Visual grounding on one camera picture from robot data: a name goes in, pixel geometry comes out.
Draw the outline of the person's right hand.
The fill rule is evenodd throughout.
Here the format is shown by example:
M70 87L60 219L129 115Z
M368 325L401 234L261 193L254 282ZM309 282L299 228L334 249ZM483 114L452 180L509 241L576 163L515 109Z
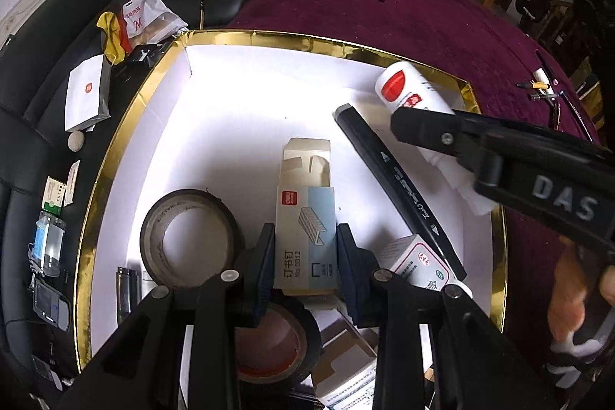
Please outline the person's right hand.
M564 342L570 333L581 328L588 294L585 273L577 258L577 245L565 236L561 236L560 241L565 249L555 266L555 283L547 312L549 330L555 342Z

